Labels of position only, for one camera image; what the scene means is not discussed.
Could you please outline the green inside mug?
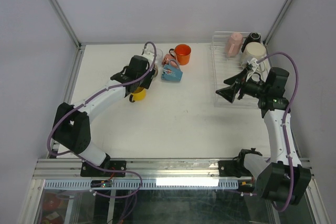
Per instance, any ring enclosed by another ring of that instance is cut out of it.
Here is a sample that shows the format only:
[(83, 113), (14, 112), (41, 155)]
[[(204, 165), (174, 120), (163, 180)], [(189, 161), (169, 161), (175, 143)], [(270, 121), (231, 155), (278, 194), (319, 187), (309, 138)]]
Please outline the green inside mug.
[(250, 42), (246, 45), (242, 57), (240, 59), (240, 65), (244, 67), (248, 61), (252, 58), (260, 60), (266, 55), (266, 47), (259, 42)]

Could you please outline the black mug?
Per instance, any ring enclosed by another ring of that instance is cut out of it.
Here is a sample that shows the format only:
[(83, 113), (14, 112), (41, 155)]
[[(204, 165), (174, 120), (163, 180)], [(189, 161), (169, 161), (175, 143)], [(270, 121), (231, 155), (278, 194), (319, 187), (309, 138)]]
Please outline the black mug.
[(241, 51), (244, 52), (246, 46), (251, 42), (261, 42), (261, 35), (259, 33), (250, 33), (246, 39), (244, 40), (244, 43), (241, 47)]

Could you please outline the yellow mug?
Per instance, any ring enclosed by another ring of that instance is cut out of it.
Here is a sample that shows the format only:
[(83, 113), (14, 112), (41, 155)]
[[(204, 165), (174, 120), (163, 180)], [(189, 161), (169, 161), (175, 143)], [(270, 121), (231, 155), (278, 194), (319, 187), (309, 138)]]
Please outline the yellow mug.
[(142, 101), (146, 96), (146, 90), (143, 87), (138, 87), (134, 92), (129, 96), (129, 101), (131, 103)]

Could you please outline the beige mug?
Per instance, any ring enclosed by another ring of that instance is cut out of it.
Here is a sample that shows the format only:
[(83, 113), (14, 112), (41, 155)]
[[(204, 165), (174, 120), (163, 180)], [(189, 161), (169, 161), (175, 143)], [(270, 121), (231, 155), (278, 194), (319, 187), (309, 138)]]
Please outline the beige mug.
[(153, 70), (154, 70), (153, 78), (156, 78), (159, 72), (157, 64), (154, 65)]

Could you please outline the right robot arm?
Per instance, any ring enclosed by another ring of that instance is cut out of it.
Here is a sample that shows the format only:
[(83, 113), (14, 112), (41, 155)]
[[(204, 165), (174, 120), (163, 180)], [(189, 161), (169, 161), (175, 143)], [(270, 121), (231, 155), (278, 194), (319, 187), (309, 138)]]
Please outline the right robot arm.
[(311, 172), (302, 166), (291, 134), (289, 101), (284, 97), (289, 72), (273, 67), (265, 81), (255, 81), (254, 74), (252, 67), (245, 67), (224, 80), (227, 87), (216, 90), (216, 94), (230, 103), (245, 95), (258, 100), (269, 136), (270, 161), (254, 148), (242, 149), (230, 162), (220, 164), (219, 171), (234, 177), (251, 174), (256, 179), (257, 196), (283, 207), (297, 205), (310, 183)]

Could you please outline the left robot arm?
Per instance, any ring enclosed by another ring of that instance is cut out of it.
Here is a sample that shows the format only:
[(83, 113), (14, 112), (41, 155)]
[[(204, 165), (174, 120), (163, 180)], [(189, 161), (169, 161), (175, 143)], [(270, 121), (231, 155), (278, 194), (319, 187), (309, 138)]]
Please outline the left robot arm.
[(75, 104), (58, 106), (50, 140), (80, 157), (99, 176), (113, 173), (111, 157), (91, 139), (91, 123), (108, 107), (130, 96), (138, 88), (148, 89), (155, 75), (155, 59), (135, 55), (128, 65), (110, 77), (107, 84)]

